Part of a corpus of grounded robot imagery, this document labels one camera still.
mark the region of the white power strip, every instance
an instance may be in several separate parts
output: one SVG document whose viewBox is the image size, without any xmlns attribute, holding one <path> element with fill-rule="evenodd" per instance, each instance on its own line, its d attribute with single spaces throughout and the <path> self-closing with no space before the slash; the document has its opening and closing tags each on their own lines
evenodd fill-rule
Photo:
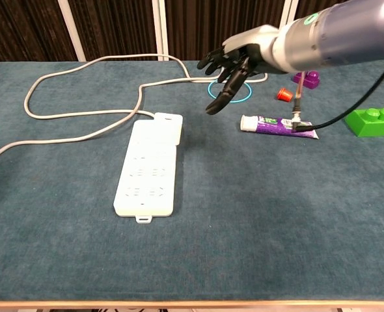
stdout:
<svg viewBox="0 0 384 312">
<path fill-rule="evenodd" d="M 176 146 L 182 116 L 156 113 L 154 120 L 137 120 L 114 200 L 118 216 L 150 223 L 153 216 L 173 212 Z"/>
</svg>

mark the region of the purple toy block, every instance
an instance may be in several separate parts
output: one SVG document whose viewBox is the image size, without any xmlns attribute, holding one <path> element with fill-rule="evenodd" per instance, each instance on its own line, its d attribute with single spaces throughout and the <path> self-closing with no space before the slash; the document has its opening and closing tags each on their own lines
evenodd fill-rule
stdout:
<svg viewBox="0 0 384 312">
<path fill-rule="evenodd" d="M 299 83 L 299 80 L 301 80 L 302 73 L 297 73 L 292 77 L 292 81 L 294 83 Z M 305 74 L 305 79 L 303 80 L 303 86 L 310 88 L 310 89 L 315 89 L 320 83 L 320 73 L 312 70 L 312 71 L 307 71 Z"/>
</svg>

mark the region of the green toy block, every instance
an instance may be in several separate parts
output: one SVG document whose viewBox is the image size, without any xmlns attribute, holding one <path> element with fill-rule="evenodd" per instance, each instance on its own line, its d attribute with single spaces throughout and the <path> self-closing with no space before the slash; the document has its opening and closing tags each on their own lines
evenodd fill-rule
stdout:
<svg viewBox="0 0 384 312">
<path fill-rule="evenodd" d="M 384 109 L 356 109 L 345 121 L 358 137 L 384 137 Z"/>
</svg>

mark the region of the white cable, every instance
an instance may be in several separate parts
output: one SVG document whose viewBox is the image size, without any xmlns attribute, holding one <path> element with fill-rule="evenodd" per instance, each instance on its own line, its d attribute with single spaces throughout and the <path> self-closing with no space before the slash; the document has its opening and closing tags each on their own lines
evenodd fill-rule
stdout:
<svg viewBox="0 0 384 312">
<path fill-rule="evenodd" d="M 169 80 L 164 80 L 164 81 L 158 81 L 155 83 L 145 83 L 139 86 L 139 97 L 137 99 L 137 103 L 134 106 L 133 109 L 114 109 L 114 110 L 97 110 L 97 111 L 92 111 L 92 112 L 69 112 L 65 114 L 53 114 L 53 115 L 37 115 L 31 112 L 30 107 L 29 107 L 29 100 L 36 89 L 36 87 L 45 79 L 55 77 L 55 76 L 60 76 L 60 75 L 65 75 L 67 73 L 73 73 L 78 70 L 82 70 L 83 68 L 86 68 L 90 65 L 93 65 L 94 63 L 97 63 L 101 60 L 107 60 L 107 59 L 126 59 L 130 57 L 168 57 L 169 59 L 175 60 L 179 65 L 182 67 L 186 78 L 177 78 L 177 79 L 169 79 Z M 104 127 L 102 129 L 99 129 L 89 135 L 84 135 L 84 136 L 78 136 L 75 138 L 58 138 L 58 139 L 53 139 L 53 140 L 24 140 L 24 141 L 17 141 L 13 142 L 10 144 L 7 144 L 6 146 L 2 147 L 0 149 L 0 154 L 4 153 L 6 150 L 13 148 L 14 146 L 20 146 L 20 145 L 28 145 L 28 144 L 58 144 L 58 143 L 70 143 L 70 142 L 81 142 L 84 140 L 88 140 L 90 138 L 93 138 L 95 136 L 98 136 L 104 132 L 107 132 L 115 127 L 118 127 L 120 124 L 126 122 L 129 120 L 134 114 L 144 114 L 150 117 L 154 117 L 154 115 L 151 112 L 146 112 L 144 110 L 139 111 L 139 107 L 141 105 L 141 100 L 143 98 L 143 88 L 146 88 L 148 86 L 159 86 L 159 85 L 165 85 L 169 83 L 184 83 L 184 82 L 192 82 L 192 83 L 210 83 L 214 79 L 217 79 L 219 77 L 191 77 L 189 75 L 189 72 L 187 71 L 187 68 L 185 67 L 184 63 L 182 63 L 181 60 L 179 60 L 176 57 L 172 57 L 170 55 L 166 54 L 159 54 L 159 53 L 146 53 L 146 54 L 136 54 L 136 55 L 110 55 L 106 57 L 100 57 L 97 58 L 96 60 L 92 60 L 82 66 L 76 67 L 72 70 L 65 70 L 65 71 L 60 71 L 57 73 L 50 73 L 48 75 L 41 76 L 39 79 L 37 79 L 33 85 L 30 87 L 30 90 L 28 91 L 25 99 L 24 99 L 24 110 L 26 113 L 35 119 L 39 120 L 48 120 L 48 119 L 56 119 L 56 118 L 65 118 L 65 117 L 74 117 L 74 116 L 88 116 L 88 115 L 95 115 L 95 114 L 116 114 L 116 113 L 128 113 L 127 116 L 124 118 L 120 119 L 119 121 L 112 123 L 111 125 L 108 125 L 107 127 Z M 267 79 L 267 74 L 264 74 L 264 77 L 262 79 L 258 80 L 247 80 L 248 83 L 258 83 L 258 82 L 263 82 Z"/>
</svg>

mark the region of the toothpaste tube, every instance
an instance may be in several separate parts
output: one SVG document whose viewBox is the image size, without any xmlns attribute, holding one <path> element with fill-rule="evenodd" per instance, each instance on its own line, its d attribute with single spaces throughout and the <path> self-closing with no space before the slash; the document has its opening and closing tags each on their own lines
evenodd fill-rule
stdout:
<svg viewBox="0 0 384 312">
<path fill-rule="evenodd" d="M 312 125 L 310 122 L 301 122 L 301 125 Z M 263 116 L 242 116 L 240 129 L 271 135 L 288 135 L 293 137 L 318 138 L 315 130 L 306 132 L 292 132 L 292 121 L 284 118 L 268 118 Z"/>
</svg>

